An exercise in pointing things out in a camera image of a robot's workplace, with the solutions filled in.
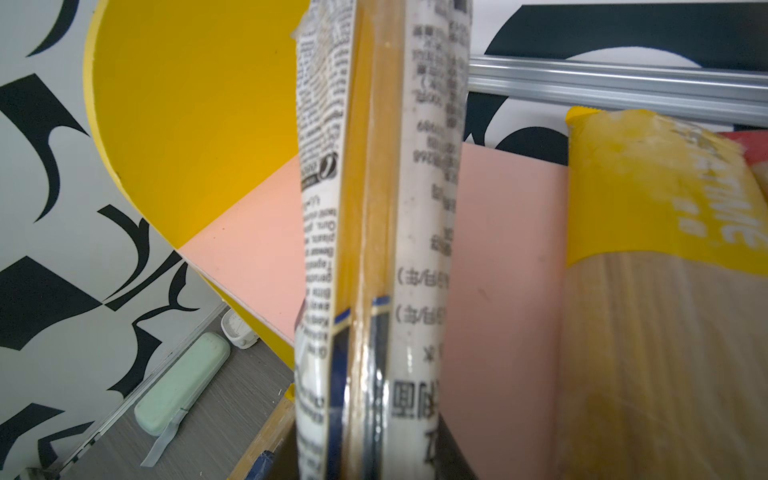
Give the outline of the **clear navy spaghetti bag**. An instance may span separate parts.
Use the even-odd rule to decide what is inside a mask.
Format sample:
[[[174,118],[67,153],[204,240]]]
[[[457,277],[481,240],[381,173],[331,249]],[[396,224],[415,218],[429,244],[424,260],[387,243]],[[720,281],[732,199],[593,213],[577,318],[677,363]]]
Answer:
[[[469,1],[313,1],[296,42],[303,479],[470,479],[440,413]]]

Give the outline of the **yellow noodle bag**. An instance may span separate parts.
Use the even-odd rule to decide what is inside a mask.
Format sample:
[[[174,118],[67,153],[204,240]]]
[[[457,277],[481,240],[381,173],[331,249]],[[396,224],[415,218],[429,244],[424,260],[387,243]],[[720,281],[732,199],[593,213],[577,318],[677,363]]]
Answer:
[[[767,475],[767,205],[742,147],[568,111],[556,475]]]

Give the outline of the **red end spaghetti bag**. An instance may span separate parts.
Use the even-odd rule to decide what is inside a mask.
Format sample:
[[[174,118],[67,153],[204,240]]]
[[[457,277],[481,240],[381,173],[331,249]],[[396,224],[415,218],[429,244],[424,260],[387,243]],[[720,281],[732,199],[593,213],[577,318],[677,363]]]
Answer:
[[[744,158],[764,197],[768,195],[768,131],[744,130],[723,132],[722,136],[740,144]]]

